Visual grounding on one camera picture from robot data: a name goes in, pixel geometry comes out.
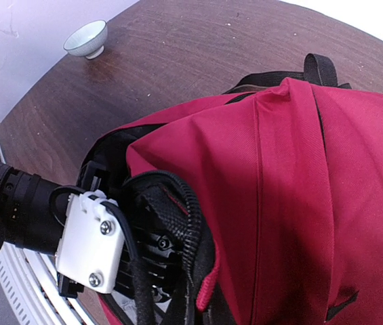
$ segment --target wooden table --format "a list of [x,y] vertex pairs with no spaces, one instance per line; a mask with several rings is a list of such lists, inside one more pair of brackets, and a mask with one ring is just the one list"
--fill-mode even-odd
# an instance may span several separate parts
[[329,56],[340,83],[383,93],[383,42],[278,1],[141,0],[108,29],[99,58],[64,57],[2,122],[9,164],[75,183],[107,131],[222,93],[251,72],[302,70],[309,52]]

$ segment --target white bowl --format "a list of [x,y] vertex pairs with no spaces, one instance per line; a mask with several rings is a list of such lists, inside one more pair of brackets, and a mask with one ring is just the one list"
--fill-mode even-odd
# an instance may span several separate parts
[[107,40],[107,23],[97,20],[84,25],[74,32],[63,44],[63,48],[72,56],[85,56],[94,59],[104,51]]

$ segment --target white plastic mount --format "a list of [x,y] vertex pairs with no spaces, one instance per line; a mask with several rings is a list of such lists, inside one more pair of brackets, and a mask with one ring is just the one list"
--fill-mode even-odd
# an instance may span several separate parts
[[115,216],[101,205],[105,201],[117,206],[100,190],[69,196],[56,267],[75,282],[112,293],[125,238]]

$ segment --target red backpack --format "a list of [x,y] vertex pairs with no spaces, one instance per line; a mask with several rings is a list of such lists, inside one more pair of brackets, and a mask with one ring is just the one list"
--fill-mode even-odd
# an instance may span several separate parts
[[[343,88],[309,54],[304,72],[251,74],[98,140],[84,165],[112,171],[130,222],[146,211],[179,247],[156,323],[383,324],[383,95]],[[140,285],[137,318],[153,322]]]

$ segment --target screw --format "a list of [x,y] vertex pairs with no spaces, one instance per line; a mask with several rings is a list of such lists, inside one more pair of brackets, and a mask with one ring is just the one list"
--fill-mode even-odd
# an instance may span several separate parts
[[89,283],[91,286],[96,288],[97,286],[101,285],[101,275],[97,273],[92,273],[89,276]]
[[158,241],[158,247],[160,249],[167,249],[169,247],[170,243],[169,243],[169,240],[168,239],[165,239],[165,238],[161,238],[159,241]]
[[103,221],[101,223],[101,234],[108,235],[113,230],[113,227],[111,225],[111,222],[109,221]]

